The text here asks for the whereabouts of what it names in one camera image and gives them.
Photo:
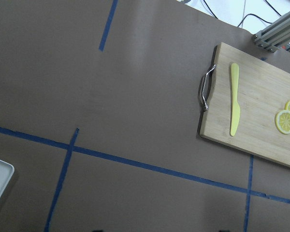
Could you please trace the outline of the aluminium frame post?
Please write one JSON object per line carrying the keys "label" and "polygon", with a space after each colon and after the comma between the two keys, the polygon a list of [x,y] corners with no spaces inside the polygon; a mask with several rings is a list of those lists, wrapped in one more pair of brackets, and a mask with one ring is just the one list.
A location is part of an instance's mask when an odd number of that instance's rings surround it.
{"label": "aluminium frame post", "polygon": [[254,35],[254,44],[274,53],[290,42],[290,12]]}

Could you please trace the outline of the yellow plastic knife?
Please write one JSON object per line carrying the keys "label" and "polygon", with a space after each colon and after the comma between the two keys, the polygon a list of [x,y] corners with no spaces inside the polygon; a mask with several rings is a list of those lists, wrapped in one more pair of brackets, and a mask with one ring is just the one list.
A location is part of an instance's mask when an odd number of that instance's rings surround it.
{"label": "yellow plastic knife", "polygon": [[231,94],[232,94],[232,115],[230,136],[235,136],[240,120],[240,105],[238,103],[238,85],[239,85],[239,65],[231,64]]}

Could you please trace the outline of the wooden cutting board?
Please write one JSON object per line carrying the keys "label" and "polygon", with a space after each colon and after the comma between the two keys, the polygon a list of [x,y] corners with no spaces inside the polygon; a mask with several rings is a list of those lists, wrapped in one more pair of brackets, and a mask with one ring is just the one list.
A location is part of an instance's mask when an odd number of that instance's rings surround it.
{"label": "wooden cutting board", "polygon": [[[200,136],[290,167],[290,134],[275,125],[290,100],[290,74],[226,43],[217,46]],[[239,65],[237,132],[230,135],[231,64]]]}

